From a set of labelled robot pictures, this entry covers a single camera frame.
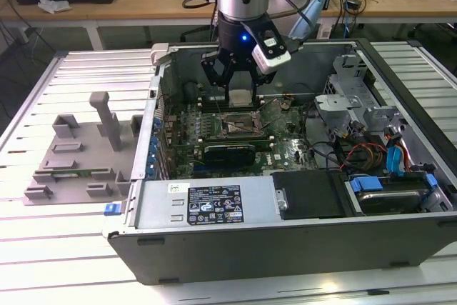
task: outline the floor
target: floor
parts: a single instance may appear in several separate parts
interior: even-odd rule
[[[365,25],[357,29],[353,37],[365,37],[369,41],[392,41],[398,26]],[[155,43],[179,41],[181,32],[191,27],[151,27]],[[407,30],[401,39],[407,40]],[[146,42],[142,27],[103,28],[102,36],[107,49],[140,49],[151,46]],[[11,47],[0,56],[0,134],[19,110],[33,85],[40,78],[54,55],[34,32],[29,33],[29,43],[24,46],[11,43]],[[41,35],[57,51],[91,50],[91,44],[84,29],[44,29]],[[343,30],[338,28],[334,37],[341,38]],[[457,44],[451,42],[455,36],[435,24],[426,24],[416,33],[419,40],[446,68],[457,68]],[[187,37],[190,41],[207,41],[208,32]]]

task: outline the white cable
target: white cable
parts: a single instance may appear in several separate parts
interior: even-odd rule
[[[39,40],[41,34],[43,33],[43,30],[44,30],[44,28],[41,28],[39,35],[36,35],[35,44],[34,44],[33,48],[31,49],[31,61],[33,62],[33,64],[35,66],[38,66],[38,65],[35,63],[35,60],[34,60],[34,50],[35,50],[36,44],[38,43],[38,40]]]

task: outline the white paper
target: white paper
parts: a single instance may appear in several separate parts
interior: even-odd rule
[[[70,3],[67,1],[40,0],[38,7],[50,14],[55,14],[59,11],[71,10]]]
[[[187,193],[191,185],[186,182],[169,184],[169,193]]]

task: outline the white sticker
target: white sticker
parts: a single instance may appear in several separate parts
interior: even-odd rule
[[[186,182],[180,184],[169,184],[169,193],[187,193],[191,185]]]

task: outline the black plastic cover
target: black plastic cover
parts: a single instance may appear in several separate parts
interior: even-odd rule
[[[353,216],[342,176],[331,171],[272,173],[274,186],[286,195],[288,208],[282,219],[338,218]]]

